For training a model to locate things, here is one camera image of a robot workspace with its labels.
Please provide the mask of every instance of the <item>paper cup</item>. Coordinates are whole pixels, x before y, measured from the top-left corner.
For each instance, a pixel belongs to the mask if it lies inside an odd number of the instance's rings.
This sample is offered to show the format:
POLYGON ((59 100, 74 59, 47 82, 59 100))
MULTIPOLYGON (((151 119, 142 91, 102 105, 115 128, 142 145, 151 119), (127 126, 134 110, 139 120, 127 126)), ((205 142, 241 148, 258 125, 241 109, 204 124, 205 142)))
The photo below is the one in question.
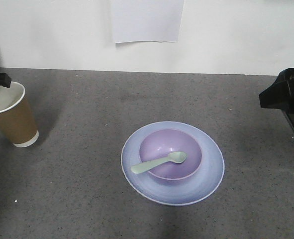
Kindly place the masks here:
POLYGON ((38 139, 25 87, 18 82, 12 82, 10 88, 0 86, 0 131, 16 147, 28 147, 38 139))

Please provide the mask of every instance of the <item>plastic spoon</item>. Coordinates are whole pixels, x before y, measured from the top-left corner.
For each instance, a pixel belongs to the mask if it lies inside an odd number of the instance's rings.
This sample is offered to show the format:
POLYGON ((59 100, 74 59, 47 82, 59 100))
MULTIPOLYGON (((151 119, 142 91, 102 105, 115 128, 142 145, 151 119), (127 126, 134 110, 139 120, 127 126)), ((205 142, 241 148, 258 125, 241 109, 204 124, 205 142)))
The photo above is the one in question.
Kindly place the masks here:
POLYGON ((135 164, 131 167, 131 171, 135 174, 146 172, 154 167, 159 166, 160 164, 166 162, 174 162, 174 163, 183 163, 187 158, 187 154, 181 151, 169 153, 165 158, 158 158, 150 161, 146 161, 143 163, 135 164))

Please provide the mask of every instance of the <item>plate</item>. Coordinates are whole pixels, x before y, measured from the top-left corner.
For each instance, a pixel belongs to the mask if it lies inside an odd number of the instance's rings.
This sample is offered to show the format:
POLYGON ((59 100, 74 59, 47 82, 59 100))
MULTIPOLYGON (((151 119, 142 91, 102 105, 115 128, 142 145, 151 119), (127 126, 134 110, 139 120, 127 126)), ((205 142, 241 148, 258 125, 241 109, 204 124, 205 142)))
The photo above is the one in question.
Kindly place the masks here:
POLYGON ((151 123, 134 132, 123 146, 121 166, 127 181, 138 193, 153 202, 169 206, 185 206, 204 200, 218 188, 224 175, 223 155, 213 139, 194 126, 174 121, 151 123), (192 176, 170 181, 150 173, 131 172, 130 167, 141 162, 139 149, 142 141, 162 129, 180 130, 197 140, 202 159, 199 169, 192 176))

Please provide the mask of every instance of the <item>purple bowl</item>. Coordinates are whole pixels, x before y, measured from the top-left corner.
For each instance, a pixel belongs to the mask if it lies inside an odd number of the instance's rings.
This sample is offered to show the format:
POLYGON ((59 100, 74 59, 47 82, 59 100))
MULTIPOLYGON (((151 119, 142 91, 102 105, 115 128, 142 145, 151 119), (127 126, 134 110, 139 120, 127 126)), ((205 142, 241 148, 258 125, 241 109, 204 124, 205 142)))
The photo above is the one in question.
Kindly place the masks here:
POLYGON ((180 180, 193 175, 199 168, 202 158, 201 147, 189 134, 176 129, 162 129, 148 135, 140 145, 142 162, 166 157, 169 153, 183 151, 187 159, 181 163, 167 162, 148 172, 166 180, 180 180))

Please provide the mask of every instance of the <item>paper sheet taped to wall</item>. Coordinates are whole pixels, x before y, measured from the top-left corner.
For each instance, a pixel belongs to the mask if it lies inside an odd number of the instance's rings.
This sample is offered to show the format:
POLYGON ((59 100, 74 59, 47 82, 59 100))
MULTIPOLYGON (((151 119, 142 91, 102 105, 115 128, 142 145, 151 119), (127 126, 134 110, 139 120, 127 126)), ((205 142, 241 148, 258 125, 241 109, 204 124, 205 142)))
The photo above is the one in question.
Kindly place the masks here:
POLYGON ((115 43, 177 42, 184 0, 111 0, 115 43))

